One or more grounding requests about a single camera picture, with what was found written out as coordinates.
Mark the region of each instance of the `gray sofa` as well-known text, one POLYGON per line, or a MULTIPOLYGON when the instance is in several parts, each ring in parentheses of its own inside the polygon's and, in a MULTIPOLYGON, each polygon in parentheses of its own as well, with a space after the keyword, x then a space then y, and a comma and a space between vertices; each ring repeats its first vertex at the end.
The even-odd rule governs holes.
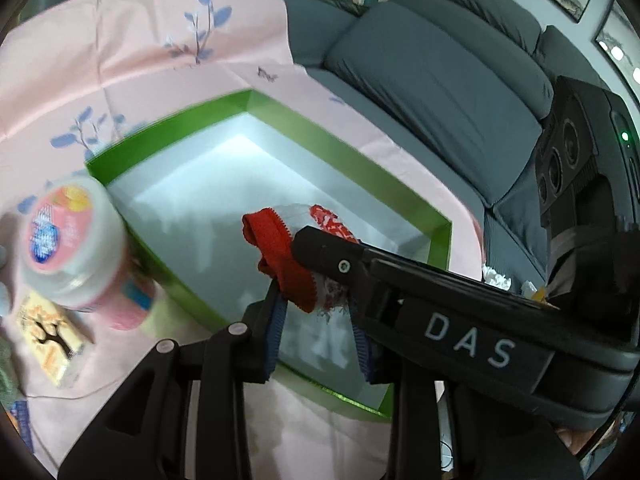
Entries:
POLYGON ((362 17, 284 0, 296 63, 435 174, 484 226, 512 291, 546 278, 532 150, 558 75, 604 85, 511 0, 390 0, 362 17))

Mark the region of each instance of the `green box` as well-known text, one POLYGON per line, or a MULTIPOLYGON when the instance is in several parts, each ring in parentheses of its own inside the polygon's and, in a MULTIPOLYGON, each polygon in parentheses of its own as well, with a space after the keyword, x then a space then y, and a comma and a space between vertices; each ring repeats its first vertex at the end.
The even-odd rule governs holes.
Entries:
MULTIPOLYGON (((418 232, 424 234, 431 241, 426 263, 447 269, 451 237, 451 223, 447 218, 365 155, 299 113, 255 89, 229 94, 158 121, 96 156, 89 161, 88 170, 93 177, 107 187, 118 177, 162 150, 175 146, 183 139, 214 124, 247 113, 277 130, 296 146, 324 161, 374 197, 377 202, 385 205, 415 227, 418 232)), ((131 225, 128 227, 137 257, 154 279, 166 289, 169 296, 187 313, 212 331, 237 320, 225 319, 199 298, 169 269, 167 264, 154 254, 143 240, 143 236, 132 229, 131 225)), ((392 401, 390 389, 379 405, 367 406, 322 386, 300 373, 299 370, 293 370, 295 374, 293 375, 292 370, 289 368, 287 371, 286 368, 285 366, 277 371, 279 380, 284 380, 306 397, 311 397, 334 411, 360 418, 363 412, 354 413, 353 410, 348 409, 350 404, 367 413, 390 415, 392 401)))

